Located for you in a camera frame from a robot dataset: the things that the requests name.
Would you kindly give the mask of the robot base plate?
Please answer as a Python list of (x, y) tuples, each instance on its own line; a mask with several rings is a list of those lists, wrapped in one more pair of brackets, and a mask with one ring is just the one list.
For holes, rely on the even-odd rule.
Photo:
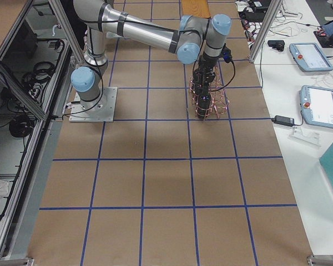
[(78, 93), (75, 94), (71, 108), (70, 122), (113, 122), (117, 99), (117, 87), (104, 87), (102, 98), (92, 102), (81, 101)]

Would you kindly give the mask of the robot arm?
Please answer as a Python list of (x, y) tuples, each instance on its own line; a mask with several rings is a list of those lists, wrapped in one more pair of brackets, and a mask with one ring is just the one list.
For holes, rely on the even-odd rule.
[(104, 40), (107, 32), (176, 54), (183, 64), (197, 63), (191, 88), (200, 117), (211, 108), (210, 85), (216, 77), (218, 59), (226, 54), (231, 19), (217, 14), (211, 19), (183, 16), (179, 29), (164, 28), (114, 9), (113, 1), (74, 1), (80, 21), (87, 25), (85, 66), (102, 76), (107, 65)]

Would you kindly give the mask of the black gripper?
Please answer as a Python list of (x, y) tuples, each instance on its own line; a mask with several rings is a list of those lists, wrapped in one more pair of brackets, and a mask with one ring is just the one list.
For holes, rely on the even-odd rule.
[(219, 57), (210, 57), (202, 54), (198, 61), (198, 70), (203, 73), (211, 73), (218, 62)]

